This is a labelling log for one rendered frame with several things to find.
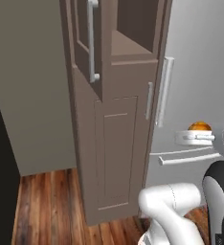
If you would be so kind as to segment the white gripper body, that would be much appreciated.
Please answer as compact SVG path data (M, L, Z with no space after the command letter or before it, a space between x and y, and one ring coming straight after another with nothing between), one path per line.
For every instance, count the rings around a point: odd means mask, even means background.
M178 145L207 145L213 144L214 134L210 130L185 130L175 133Z

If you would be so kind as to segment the orange peach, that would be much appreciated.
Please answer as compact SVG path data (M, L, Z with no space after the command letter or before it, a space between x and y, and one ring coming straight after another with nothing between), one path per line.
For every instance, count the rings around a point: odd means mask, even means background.
M211 131L212 128L205 122L198 121L189 126L189 130Z

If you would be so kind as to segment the brown lower cabinet door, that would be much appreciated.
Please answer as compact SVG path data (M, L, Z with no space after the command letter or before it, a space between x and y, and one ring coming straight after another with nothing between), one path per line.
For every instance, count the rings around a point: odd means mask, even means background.
M137 98L95 102L99 208L128 203Z

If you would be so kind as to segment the brown cabinet door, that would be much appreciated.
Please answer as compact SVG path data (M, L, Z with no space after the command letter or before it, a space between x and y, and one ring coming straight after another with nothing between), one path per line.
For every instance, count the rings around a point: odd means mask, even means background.
M89 48L87 30L87 0L59 0L62 26L68 37L69 57L73 67L83 74L100 100L108 97L108 83L112 56L111 1L98 0L95 9L95 54L100 79L91 83L89 79Z
M99 208L128 203L137 98L95 102Z

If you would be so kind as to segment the tall brown cabinet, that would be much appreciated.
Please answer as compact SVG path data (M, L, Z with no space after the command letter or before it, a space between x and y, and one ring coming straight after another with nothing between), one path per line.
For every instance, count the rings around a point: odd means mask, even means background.
M105 100L97 97L83 74L72 66L68 37L61 19L78 179L85 220L89 225L134 216L139 212L138 194L146 184L172 4L172 0L110 1L112 56ZM146 120L149 82L153 83L153 97L149 119ZM128 203L100 209L95 102L130 97L137 98L137 112Z

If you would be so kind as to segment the brown upper cabinet door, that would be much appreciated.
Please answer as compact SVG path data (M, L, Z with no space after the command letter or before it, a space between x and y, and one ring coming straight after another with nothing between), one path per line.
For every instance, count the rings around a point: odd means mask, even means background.
M62 26L68 37L69 57L73 67L83 74L100 100L108 97L108 83L112 56L111 1L98 0L95 9L95 54L100 79L91 83L89 79L89 48L87 30L87 0L59 0Z

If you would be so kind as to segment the grey fridge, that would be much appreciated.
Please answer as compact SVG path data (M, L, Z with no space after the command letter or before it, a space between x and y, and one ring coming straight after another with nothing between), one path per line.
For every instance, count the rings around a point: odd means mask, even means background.
M195 122L224 123L224 0L173 0L165 56L174 58L162 127L155 122L146 188L192 183L202 187L209 165L220 158L161 166L164 160L216 153L212 146L178 145L175 133Z

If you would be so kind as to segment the black tall unit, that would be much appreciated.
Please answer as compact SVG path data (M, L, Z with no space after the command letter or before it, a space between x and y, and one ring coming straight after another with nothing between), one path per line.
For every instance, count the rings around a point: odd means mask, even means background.
M0 245L11 245L20 174L0 111Z

